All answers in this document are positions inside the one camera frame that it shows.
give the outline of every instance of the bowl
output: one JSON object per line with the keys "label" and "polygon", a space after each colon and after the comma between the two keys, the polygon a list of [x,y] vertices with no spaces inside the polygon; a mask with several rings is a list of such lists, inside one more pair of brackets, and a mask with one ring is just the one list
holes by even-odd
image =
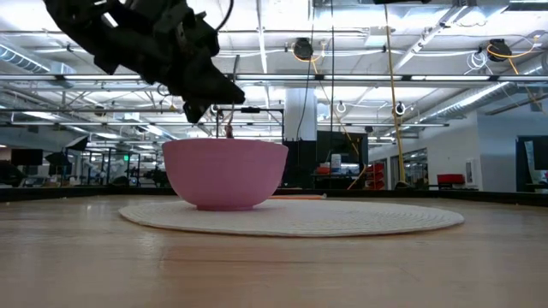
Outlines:
{"label": "bowl", "polygon": [[288,148],[246,139],[184,139],[163,146],[170,184],[198,210],[251,210],[283,176]]}

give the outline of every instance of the wooden surface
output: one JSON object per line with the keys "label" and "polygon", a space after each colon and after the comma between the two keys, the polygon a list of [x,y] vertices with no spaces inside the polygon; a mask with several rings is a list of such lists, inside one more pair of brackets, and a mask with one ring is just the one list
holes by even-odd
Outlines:
{"label": "wooden surface", "polygon": [[546,307],[548,210],[441,199],[466,218],[343,239],[185,234],[120,207],[175,197],[0,204],[0,307]]}

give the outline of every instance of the round woven mat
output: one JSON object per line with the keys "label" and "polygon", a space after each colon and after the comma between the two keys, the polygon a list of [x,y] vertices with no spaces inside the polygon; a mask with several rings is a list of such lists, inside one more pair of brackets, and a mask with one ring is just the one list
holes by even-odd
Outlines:
{"label": "round woven mat", "polygon": [[196,210],[183,201],[120,209],[131,222],[215,234],[331,237],[400,234],[464,222],[448,210],[413,205],[328,200],[267,200],[250,211]]}

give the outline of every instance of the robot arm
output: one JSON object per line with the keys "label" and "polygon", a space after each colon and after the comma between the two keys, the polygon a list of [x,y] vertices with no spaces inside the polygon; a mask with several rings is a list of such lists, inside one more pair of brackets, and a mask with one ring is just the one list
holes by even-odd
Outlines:
{"label": "robot arm", "polygon": [[123,65],[182,96],[188,121],[211,104],[243,104],[245,93],[212,63],[217,31],[186,0],[44,0],[57,26],[107,74]]}

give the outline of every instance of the white column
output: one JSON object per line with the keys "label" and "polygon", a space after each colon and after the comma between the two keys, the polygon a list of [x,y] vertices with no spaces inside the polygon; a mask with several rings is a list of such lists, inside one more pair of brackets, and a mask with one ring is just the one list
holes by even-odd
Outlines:
{"label": "white column", "polygon": [[287,89],[285,91],[284,139],[287,141],[298,141],[299,139],[315,141],[318,130],[317,108],[318,99],[314,94],[314,89]]}

